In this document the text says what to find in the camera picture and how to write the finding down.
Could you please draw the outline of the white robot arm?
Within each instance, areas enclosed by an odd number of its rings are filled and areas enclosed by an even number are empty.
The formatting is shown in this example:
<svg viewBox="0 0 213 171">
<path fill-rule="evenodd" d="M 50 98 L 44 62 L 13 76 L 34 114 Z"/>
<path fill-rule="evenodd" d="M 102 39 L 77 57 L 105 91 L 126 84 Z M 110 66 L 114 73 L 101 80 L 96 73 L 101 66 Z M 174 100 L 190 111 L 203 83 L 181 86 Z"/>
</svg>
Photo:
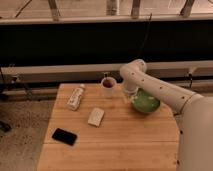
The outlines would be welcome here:
<svg viewBox="0 0 213 171">
<path fill-rule="evenodd" d="M 124 92 L 142 88 L 181 115 L 176 171 L 213 171 L 213 97 L 152 77 L 146 70 L 142 59 L 122 65 Z"/>
</svg>

